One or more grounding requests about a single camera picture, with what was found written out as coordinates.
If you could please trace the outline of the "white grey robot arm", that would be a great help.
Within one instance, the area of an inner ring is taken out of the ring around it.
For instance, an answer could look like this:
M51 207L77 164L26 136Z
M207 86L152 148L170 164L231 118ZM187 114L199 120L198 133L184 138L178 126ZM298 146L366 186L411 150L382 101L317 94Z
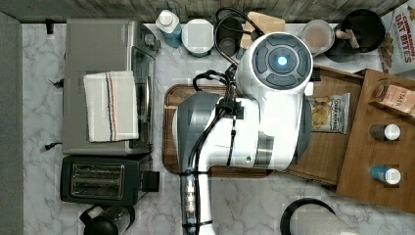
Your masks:
M261 35L233 75L208 70L224 94L198 89L172 123L179 164L183 235L214 235L208 175L212 167L285 170L307 148L311 108L306 87L313 58L288 32Z

